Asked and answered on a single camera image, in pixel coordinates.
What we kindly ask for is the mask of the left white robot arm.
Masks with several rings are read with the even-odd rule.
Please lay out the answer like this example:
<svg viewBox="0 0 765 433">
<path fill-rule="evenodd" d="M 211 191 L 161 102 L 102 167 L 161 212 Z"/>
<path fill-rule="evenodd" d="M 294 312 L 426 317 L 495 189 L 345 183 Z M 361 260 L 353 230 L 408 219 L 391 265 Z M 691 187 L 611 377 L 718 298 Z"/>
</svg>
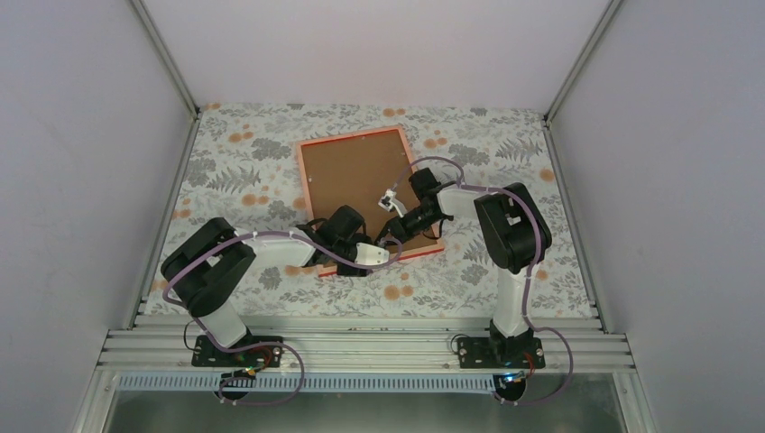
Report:
<svg viewBox="0 0 765 433">
<path fill-rule="evenodd" d="M 230 365 L 251 353 L 249 331 L 230 297 L 253 267 L 310 268 L 329 262 L 340 274 L 365 276 L 389 253 L 373 244 L 364 218 L 349 206 L 282 230 L 238 232 L 226 219 L 208 220 L 161 264 L 162 296 L 182 306 Z"/>
</svg>

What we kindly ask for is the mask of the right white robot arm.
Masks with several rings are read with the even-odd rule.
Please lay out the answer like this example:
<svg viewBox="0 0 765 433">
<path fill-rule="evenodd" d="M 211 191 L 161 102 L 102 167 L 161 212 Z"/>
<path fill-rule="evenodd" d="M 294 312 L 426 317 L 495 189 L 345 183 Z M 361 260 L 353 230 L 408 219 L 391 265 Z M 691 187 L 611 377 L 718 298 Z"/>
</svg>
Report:
<svg viewBox="0 0 765 433">
<path fill-rule="evenodd" d="M 456 217 L 476 220 L 488 256 L 499 269 L 488 353 L 498 366 L 512 366 L 523 353 L 534 351 L 535 329 L 528 307 L 531 279 L 552 242 L 528 189 L 521 183 L 496 188 L 456 180 L 440 182 L 429 169 L 414 171 L 409 183 L 419 204 L 408 210 L 398 200 L 395 186 L 386 189 L 378 205 L 395 216 L 385 223 L 378 238 L 405 243 Z"/>
</svg>

